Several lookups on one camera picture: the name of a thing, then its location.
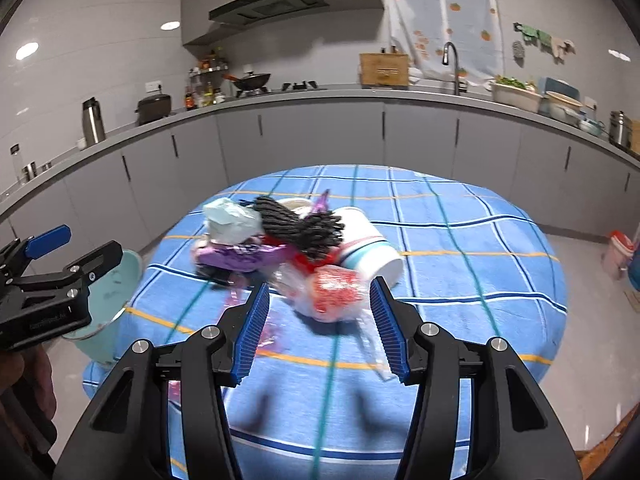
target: crumpled tissue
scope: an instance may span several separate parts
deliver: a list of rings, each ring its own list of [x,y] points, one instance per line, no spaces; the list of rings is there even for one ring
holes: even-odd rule
[[[254,209],[238,205],[224,197],[203,208],[209,238],[219,244],[235,245],[262,234],[262,218]]]

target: green rag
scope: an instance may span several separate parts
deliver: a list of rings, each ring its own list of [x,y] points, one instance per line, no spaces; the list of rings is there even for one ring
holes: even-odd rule
[[[546,32],[538,31],[538,37],[540,38],[540,43],[544,46],[551,47],[551,34],[547,34]]]
[[[538,37],[538,30],[529,25],[523,25],[520,29],[522,31],[522,39],[524,41],[531,41]]]

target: silver bolt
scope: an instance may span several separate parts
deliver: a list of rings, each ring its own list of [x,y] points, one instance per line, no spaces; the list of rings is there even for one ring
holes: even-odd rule
[[[494,337],[493,339],[491,339],[491,346],[498,352],[502,352],[509,347],[507,342],[501,337]]]
[[[220,329],[215,325],[209,325],[204,327],[200,333],[204,339],[214,339],[220,335]]]
[[[133,348],[133,351],[136,354],[143,354],[144,352],[149,350],[149,343],[147,341],[145,341],[144,339],[139,339],[138,341],[133,343],[131,348]]]
[[[423,323],[420,330],[424,335],[438,335],[438,332],[440,331],[438,326],[433,323]]]

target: window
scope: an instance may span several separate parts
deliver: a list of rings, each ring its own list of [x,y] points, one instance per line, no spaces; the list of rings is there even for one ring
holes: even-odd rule
[[[424,78],[452,80],[453,64],[442,64],[442,48],[452,41],[460,55],[460,75],[484,84],[504,73],[502,34],[496,0],[385,0],[391,43],[409,55]]]

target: gray countertop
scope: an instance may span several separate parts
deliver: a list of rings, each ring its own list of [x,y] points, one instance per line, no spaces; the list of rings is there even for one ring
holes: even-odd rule
[[[426,103],[444,104],[456,107],[466,107],[469,109],[485,110],[489,112],[503,114],[505,116],[511,116],[519,120],[529,121],[531,123],[537,123],[547,128],[552,128],[566,134],[570,134],[575,137],[579,137],[587,142],[593,143],[595,146],[611,152],[613,155],[625,160],[632,166],[635,166],[640,170],[640,161],[636,160],[632,156],[622,152],[615,146],[612,146],[608,142],[602,139],[594,137],[590,134],[584,133],[578,128],[569,126],[568,124],[555,121],[543,117],[538,114],[526,112],[519,108],[511,106],[501,105],[487,100],[486,96],[477,95],[474,97],[468,96],[454,96],[451,94],[439,93],[436,89],[421,87],[413,88],[411,90],[394,90],[394,89],[363,89],[359,86],[351,88],[351,86],[340,88],[328,88],[317,91],[291,91],[291,92],[276,92],[273,94],[265,94],[261,96],[255,96],[245,99],[229,100],[228,102],[213,105],[206,108],[200,108],[199,110],[192,110],[190,112],[184,112],[169,116],[167,118],[155,121],[153,123],[145,124],[137,128],[132,128],[125,132],[116,134],[91,146],[82,152],[74,153],[69,158],[59,162],[50,170],[41,173],[39,176],[22,186],[19,190],[11,193],[8,197],[0,202],[0,218],[4,216],[4,213],[16,205],[18,202],[24,200],[30,193],[45,185],[47,182],[54,179],[60,173],[68,173],[74,166],[84,163],[89,158],[95,158],[99,156],[100,152],[115,149],[118,145],[129,142],[131,139],[146,134],[152,130],[165,128],[171,124],[178,123],[180,121],[192,120],[198,116],[216,113],[222,110],[231,110],[233,108],[256,106],[256,105],[268,105],[279,102],[288,101],[304,101],[309,99],[327,99],[327,98],[354,98],[354,99],[404,99],[413,100]]]

